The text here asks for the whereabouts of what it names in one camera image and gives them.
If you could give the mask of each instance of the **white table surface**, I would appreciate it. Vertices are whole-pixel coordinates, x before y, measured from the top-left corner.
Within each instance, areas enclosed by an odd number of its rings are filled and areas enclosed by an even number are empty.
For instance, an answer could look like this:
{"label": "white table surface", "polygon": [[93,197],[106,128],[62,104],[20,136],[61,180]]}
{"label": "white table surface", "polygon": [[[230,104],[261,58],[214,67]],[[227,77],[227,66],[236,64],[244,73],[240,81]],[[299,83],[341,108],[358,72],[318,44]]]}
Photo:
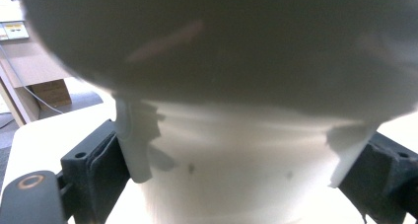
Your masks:
{"label": "white table surface", "polygon": [[[12,180],[39,170],[58,173],[60,158],[114,116],[112,105],[96,105],[86,109],[35,121],[21,127],[15,134],[3,188]],[[383,124],[379,132],[418,152],[418,112]],[[106,223],[151,223],[141,211],[145,200],[141,189],[128,182]],[[363,223],[360,214],[338,190],[325,187],[315,195],[308,214],[299,224]],[[405,223],[415,223],[407,218]]]}

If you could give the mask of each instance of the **dark spot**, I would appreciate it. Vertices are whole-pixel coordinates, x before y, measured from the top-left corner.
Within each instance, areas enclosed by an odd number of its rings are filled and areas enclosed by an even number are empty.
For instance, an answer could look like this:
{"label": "dark spot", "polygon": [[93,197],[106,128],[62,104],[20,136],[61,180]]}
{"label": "dark spot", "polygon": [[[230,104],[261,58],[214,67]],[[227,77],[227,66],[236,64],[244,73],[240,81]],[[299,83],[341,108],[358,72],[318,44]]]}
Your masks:
{"label": "dark spot", "polygon": [[191,175],[194,173],[194,165],[192,163],[188,164],[188,173]]}
{"label": "dark spot", "polygon": [[286,173],[286,179],[287,180],[291,180],[292,177],[293,177],[293,172],[292,171],[289,171],[288,173]]}
{"label": "dark spot", "polygon": [[409,155],[403,152],[398,152],[397,153],[401,158],[409,158]]}

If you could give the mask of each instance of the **white container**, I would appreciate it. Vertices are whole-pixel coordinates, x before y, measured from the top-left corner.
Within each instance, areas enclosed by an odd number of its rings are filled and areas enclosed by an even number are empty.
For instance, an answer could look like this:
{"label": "white container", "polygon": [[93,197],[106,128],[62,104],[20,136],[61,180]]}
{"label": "white container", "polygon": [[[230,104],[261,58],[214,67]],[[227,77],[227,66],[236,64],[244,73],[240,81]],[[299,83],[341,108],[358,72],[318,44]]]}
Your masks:
{"label": "white container", "polygon": [[24,0],[112,91],[150,223],[290,223],[418,101],[417,0]]}

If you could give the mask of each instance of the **black bracket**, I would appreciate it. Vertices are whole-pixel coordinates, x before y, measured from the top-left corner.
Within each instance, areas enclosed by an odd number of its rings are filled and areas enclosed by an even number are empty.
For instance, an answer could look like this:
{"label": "black bracket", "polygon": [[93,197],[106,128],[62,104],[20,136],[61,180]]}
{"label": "black bracket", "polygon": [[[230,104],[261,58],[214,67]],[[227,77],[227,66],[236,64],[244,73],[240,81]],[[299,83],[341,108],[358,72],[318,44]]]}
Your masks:
{"label": "black bracket", "polygon": [[341,191],[378,224],[418,219],[418,155],[376,133],[351,168]]}
{"label": "black bracket", "polygon": [[61,159],[62,171],[24,175],[4,190],[0,223],[105,223],[130,179],[113,123],[106,121]]}

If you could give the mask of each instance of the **cable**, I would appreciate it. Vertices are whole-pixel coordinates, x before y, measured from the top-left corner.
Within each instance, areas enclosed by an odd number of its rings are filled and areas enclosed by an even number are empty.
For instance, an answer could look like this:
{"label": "cable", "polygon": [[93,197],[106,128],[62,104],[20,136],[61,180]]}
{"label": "cable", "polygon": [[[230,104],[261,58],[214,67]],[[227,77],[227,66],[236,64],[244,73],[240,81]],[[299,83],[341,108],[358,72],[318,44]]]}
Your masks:
{"label": "cable", "polygon": [[6,51],[4,50],[3,46],[0,44],[0,49],[3,52],[3,55],[6,59],[6,61],[9,63],[10,67],[12,68],[13,72],[15,73],[16,77],[18,78],[19,82],[21,83],[21,85],[26,89],[26,91],[28,91],[28,93],[30,93],[32,96],[34,96],[34,98],[36,98],[38,101],[40,101],[41,103],[43,103],[44,105],[46,105],[48,108],[50,108],[51,110],[57,112],[57,113],[64,113],[60,110],[57,110],[55,108],[53,108],[52,106],[50,106],[48,103],[46,103],[44,100],[42,100],[40,97],[38,97],[34,92],[32,92],[27,86],[24,85],[24,83],[21,80],[21,77],[19,77],[18,72],[15,69],[15,66],[13,65],[13,63],[10,61],[9,59],[9,55],[6,53]]}
{"label": "cable", "polygon": [[0,127],[0,129],[5,128],[7,125],[11,124],[13,121],[15,121],[14,119],[10,120],[9,122],[5,123],[4,125],[2,125]]}

